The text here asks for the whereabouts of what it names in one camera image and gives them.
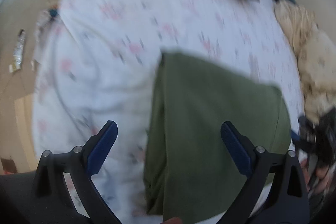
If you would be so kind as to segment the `right hand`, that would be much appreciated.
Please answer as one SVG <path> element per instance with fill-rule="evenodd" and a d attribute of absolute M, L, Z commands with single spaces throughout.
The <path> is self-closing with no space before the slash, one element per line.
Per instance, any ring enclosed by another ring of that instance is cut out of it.
<path fill-rule="evenodd" d="M 308 192 L 311 192 L 310 186 L 308 186 L 309 181 L 310 181 L 310 175 L 307 170 L 307 159 L 304 159 L 300 163 L 303 176 L 306 182 L 306 189 Z M 327 166 L 324 166 L 322 168 L 318 168 L 315 171 L 315 174 L 319 180 L 318 184 L 315 186 L 315 188 L 312 190 L 313 194 L 319 194 L 324 192 L 326 189 L 329 189 L 331 181 L 333 179 L 333 173 L 330 169 L 328 169 Z"/>

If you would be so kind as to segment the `left hand thumb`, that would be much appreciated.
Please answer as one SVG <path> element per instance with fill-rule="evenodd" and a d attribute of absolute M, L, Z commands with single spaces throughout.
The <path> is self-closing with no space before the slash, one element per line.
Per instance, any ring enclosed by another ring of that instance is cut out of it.
<path fill-rule="evenodd" d="M 162 224 L 183 224 L 183 222 L 179 217 L 173 217 L 164 221 Z"/>

